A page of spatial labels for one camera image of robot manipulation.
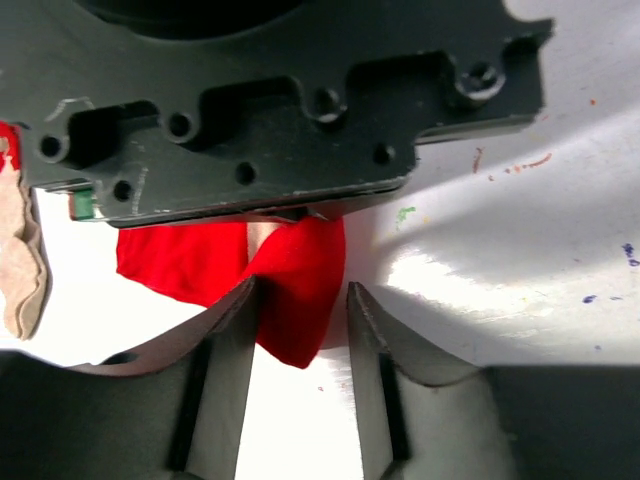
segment blue paint spot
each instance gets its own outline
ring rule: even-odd
[[[625,243],[622,246],[622,249],[624,250],[624,254],[627,256],[627,260],[629,261],[629,266],[639,267],[640,261],[636,260],[635,258],[635,248],[633,248],[633,245],[631,245],[630,243]]]

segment red paint spot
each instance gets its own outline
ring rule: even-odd
[[[551,160],[551,155],[552,155],[551,153],[547,153],[542,160],[538,160],[537,162],[530,163],[529,166],[531,168],[539,167],[540,165],[543,165],[547,163],[549,160]]]
[[[473,159],[473,173],[478,173],[478,168],[480,168],[480,160],[482,159],[483,153],[484,148],[476,147],[476,156]]]

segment folded red cloth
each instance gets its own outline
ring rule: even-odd
[[[209,307],[251,275],[264,279],[258,343],[305,368],[318,353],[345,262],[343,221],[283,225],[248,260],[244,223],[120,230],[118,273],[176,300]]]

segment white table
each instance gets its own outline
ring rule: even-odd
[[[548,107],[517,135],[420,148],[397,200],[347,218],[346,278],[479,365],[640,363],[640,267],[623,249],[640,249],[640,4],[507,3],[556,19],[542,54]],[[116,276],[114,230],[67,221],[62,197],[39,200],[55,276],[27,350],[99,362],[200,310]],[[258,349],[238,479],[361,477],[341,344],[338,315],[336,348],[307,371]]]

